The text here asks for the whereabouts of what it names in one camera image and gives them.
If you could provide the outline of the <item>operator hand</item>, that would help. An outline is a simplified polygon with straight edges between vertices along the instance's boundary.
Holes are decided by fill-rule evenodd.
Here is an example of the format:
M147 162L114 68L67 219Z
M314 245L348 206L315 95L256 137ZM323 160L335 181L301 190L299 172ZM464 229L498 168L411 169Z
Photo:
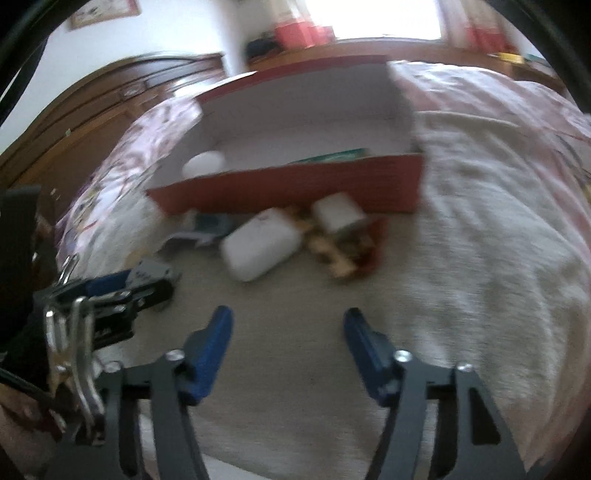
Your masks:
M9 434L48 433L38 402L6 385L1 386L1 429Z

